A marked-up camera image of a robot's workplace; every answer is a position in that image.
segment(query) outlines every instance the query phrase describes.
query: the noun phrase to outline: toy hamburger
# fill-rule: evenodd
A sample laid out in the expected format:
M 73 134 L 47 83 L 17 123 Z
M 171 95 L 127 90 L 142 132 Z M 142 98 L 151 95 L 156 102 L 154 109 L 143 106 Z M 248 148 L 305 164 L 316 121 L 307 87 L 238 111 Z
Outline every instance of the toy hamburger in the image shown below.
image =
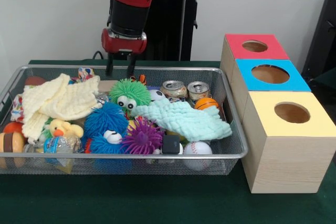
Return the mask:
M 26 140 L 21 135 L 21 133 L 1 133 L 0 134 L 0 153 L 1 152 L 12 152 L 12 153 L 21 153 L 23 147 L 26 144 Z M 0 157 L 0 168 L 19 168 L 22 167 L 25 163 L 25 158 L 14 157 L 14 158 L 4 158 Z

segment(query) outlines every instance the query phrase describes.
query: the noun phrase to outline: yellow toy duck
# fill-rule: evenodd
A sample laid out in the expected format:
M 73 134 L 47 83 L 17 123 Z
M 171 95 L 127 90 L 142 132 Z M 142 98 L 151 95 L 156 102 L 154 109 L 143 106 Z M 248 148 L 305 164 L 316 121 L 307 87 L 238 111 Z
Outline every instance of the yellow toy duck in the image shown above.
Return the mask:
M 50 133 L 53 136 L 77 136 L 81 138 L 84 134 L 82 127 L 70 124 L 60 119 L 54 119 L 49 126 Z

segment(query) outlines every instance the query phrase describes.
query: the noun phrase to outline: mesh basket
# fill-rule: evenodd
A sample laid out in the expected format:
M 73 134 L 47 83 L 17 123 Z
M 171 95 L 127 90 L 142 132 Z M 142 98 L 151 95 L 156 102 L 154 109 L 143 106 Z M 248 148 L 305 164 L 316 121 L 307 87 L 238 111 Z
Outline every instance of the mesh basket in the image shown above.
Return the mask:
M 78 75 L 80 66 L 28 65 L 18 69 L 0 95 L 0 130 L 9 122 L 13 99 L 23 92 L 27 77 L 40 76 L 52 80 L 61 73 Z M 101 80 L 119 80 L 126 76 L 126 67 L 115 66 L 112 76 L 103 66 L 91 67 Z M 108 155 L 0 153 L 0 174 L 167 174 L 228 175 L 238 159 L 247 153 L 247 144 L 226 76 L 216 68 L 154 68 L 137 67 L 134 75 L 145 74 L 151 86 L 166 80 L 209 84 L 213 98 L 220 106 L 220 115 L 232 128 L 230 137 L 211 141 L 212 155 Z

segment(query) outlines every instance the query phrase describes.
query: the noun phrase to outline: googly eye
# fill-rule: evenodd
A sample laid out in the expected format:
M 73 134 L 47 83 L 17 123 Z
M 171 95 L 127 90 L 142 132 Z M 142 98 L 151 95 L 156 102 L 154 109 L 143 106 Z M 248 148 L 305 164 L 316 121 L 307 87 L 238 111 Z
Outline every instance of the googly eye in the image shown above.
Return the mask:
M 120 144 L 122 140 L 122 136 L 116 131 L 105 131 L 104 138 L 110 144 Z
M 127 109 L 133 110 L 137 107 L 137 102 L 134 99 L 128 100 Z
M 117 99 L 117 104 L 121 107 L 125 107 L 128 104 L 129 100 L 125 95 L 121 95 Z

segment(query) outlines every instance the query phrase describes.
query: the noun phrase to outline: wooden box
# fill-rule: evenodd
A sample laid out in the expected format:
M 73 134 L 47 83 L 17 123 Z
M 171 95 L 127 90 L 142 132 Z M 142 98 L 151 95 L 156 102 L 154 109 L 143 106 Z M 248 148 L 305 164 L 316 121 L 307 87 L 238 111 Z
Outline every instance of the wooden box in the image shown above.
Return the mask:
M 289 59 L 271 34 L 226 34 L 220 68 L 231 83 L 236 59 Z
M 316 193 L 336 150 L 336 126 L 310 92 L 251 91 L 243 166 L 252 193 Z
M 310 92 L 290 60 L 237 59 L 230 86 L 240 120 L 243 119 L 248 91 Z

